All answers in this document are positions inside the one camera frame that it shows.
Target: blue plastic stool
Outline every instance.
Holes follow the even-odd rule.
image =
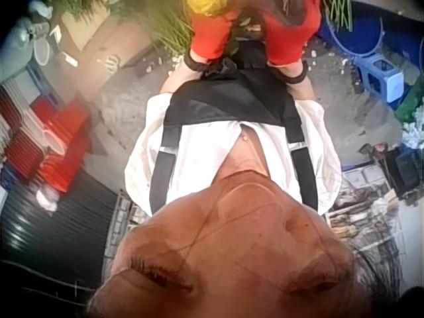
[[[403,73],[380,54],[367,58],[355,58],[362,84],[366,89],[380,96],[387,103],[399,99],[403,95]]]

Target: corrugated metal sheet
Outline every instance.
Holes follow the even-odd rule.
[[[16,184],[1,215],[2,259],[55,280],[98,287],[116,200],[116,193],[81,171],[49,216],[28,187]]]

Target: white shirt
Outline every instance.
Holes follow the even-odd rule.
[[[125,169],[131,199],[151,215],[149,193],[154,163],[162,141],[163,122],[172,94],[152,97],[147,104],[146,128],[140,135]],[[327,212],[339,193],[341,164],[324,124],[324,109],[314,101],[296,101],[302,130],[318,189],[318,213]],[[209,187],[219,167],[241,133],[241,125],[253,128],[265,153],[271,179],[301,202],[290,147],[284,127],[223,121],[183,126],[167,203]]]

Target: black wristband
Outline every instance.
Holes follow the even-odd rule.
[[[190,51],[188,50],[187,53],[184,55],[184,63],[186,66],[195,72],[204,72],[209,68],[209,64],[196,62],[193,60],[193,58],[190,55]]]
[[[278,73],[280,73],[279,74],[279,77],[283,81],[285,81],[287,84],[291,84],[291,85],[299,84],[299,83],[303,82],[303,80],[306,78],[306,75],[307,75],[308,65],[307,65],[307,62],[306,61],[303,61],[302,62],[302,65],[303,65],[302,73],[300,73],[300,75],[296,76],[295,78],[291,78],[291,77],[289,77],[287,75],[284,75],[281,72],[278,72]]]

